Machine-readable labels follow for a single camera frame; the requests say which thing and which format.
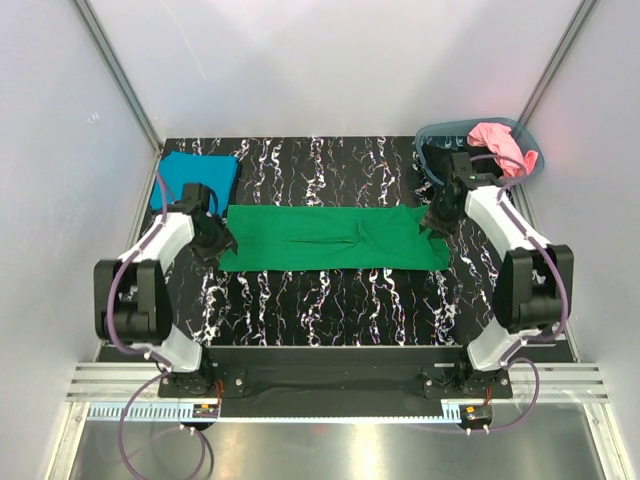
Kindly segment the green t-shirt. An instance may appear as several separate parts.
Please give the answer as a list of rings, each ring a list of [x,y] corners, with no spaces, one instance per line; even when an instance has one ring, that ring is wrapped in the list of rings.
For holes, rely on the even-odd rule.
[[[225,272],[389,268],[443,271],[450,249],[420,221],[425,205],[361,208],[233,205],[227,226],[237,251],[222,255]]]

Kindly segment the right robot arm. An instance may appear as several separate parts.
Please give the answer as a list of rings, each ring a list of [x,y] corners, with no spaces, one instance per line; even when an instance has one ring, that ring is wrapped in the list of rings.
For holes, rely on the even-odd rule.
[[[437,174],[435,191],[420,227],[432,238],[446,238],[470,219],[484,232],[501,258],[492,294],[493,317],[462,350],[441,388],[476,396],[499,383],[516,352],[535,342],[551,342],[561,334],[571,310],[574,254],[538,233],[515,209],[507,192],[528,176],[500,179],[476,168],[495,154],[472,156],[465,150],[429,147],[424,169]]]

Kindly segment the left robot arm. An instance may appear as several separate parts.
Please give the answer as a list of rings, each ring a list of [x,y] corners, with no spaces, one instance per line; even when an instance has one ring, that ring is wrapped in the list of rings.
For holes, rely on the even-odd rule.
[[[187,183],[169,204],[161,186],[161,208],[140,239],[115,259],[97,262],[93,271],[96,335],[125,355],[143,355],[160,368],[178,392],[204,397],[223,392],[211,356],[174,323],[166,272],[185,249],[207,268],[237,242],[222,218],[214,191]]]

